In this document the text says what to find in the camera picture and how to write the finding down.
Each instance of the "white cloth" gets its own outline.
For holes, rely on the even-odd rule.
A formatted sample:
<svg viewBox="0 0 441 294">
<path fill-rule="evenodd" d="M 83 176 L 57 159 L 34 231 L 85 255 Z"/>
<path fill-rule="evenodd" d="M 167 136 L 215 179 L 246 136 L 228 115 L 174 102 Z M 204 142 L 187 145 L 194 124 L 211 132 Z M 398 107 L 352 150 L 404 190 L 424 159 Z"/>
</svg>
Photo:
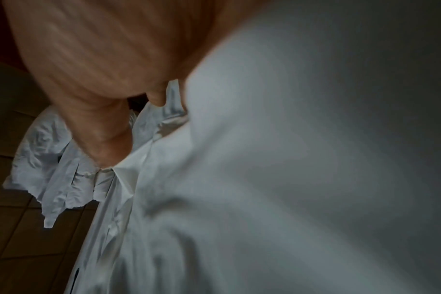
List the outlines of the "white cloth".
<svg viewBox="0 0 441 294">
<path fill-rule="evenodd" d="M 429 8 L 272 1 L 189 78 L 189 125 L 152 144 L 79 289 L 440 294 Z"/>
<path fill-rule="evenodd" d="M 131 111 L 130 125 L 135 120 Z M 65 209 L 82 207 L 93 199 L 102 201 L 113 178 L 112 171 L 99 171 L 80 150 L 57 110 L 50 106 L 29 127 L 3 187 L 32 194 L 41 203 L 44 227 L 52 228 Z"/>
</svg>

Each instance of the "skin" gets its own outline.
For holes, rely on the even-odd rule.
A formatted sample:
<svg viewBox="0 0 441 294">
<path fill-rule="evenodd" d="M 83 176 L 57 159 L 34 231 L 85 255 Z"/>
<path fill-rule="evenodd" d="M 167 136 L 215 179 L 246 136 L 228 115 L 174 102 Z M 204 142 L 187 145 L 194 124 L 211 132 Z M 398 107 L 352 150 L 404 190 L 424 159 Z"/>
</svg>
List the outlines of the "skin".
<svg viewBox="0 0 441 294">
<path fill-rule="evenodd" d="M 4 0 L 20 55 L 100 167 L 131 151 L 125 98 L 165 104 L 169 80 L 267 0 Z"/>
</svg>

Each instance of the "tiled floor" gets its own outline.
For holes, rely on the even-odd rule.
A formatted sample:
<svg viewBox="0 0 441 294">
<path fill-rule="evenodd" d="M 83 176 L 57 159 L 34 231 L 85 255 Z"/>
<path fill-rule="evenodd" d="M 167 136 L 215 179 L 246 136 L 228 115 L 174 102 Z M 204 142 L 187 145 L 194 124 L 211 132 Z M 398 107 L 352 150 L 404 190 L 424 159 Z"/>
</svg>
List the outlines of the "tiled floor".
<svg viewBox="0 0 441 294">
<path fill-rule="evenodd" d="M 2 189 L 23 134 L 47 105 L 37 100 L 22 101 L 0 124 L 0 294 L 63 293 L 97 207 L 67 210 L 44 229 L 32 196 Z"/>
</svg>

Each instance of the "wrinkled white cloth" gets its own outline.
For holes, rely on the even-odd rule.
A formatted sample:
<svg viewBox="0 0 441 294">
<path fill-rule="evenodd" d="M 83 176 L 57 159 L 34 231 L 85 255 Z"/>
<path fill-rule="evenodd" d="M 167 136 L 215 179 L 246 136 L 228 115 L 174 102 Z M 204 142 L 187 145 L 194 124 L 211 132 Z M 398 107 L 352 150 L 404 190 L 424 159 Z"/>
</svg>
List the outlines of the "wrinkled white cloth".
<svg viewBox="0 0 441 294">
<path fill-rule="evenodd" d="M 421 4 L 272 1 L 214 50 L 189 124 L 122 162 L 135 192 L 79 293 L 441 294 L 441 38 Z"/>
<path fill-rule="evenodd" d="M 130 112 L 130 125 L 136 120 Z M 44 227 L 52 228 L 65 209 L 102 201 L 114 172 L 99 170 L 76 145 L 70 131 L 50 106 L 29 127 L 13 159 L 5 189 L 25 190 L 41 203 Z"/>
</svg>

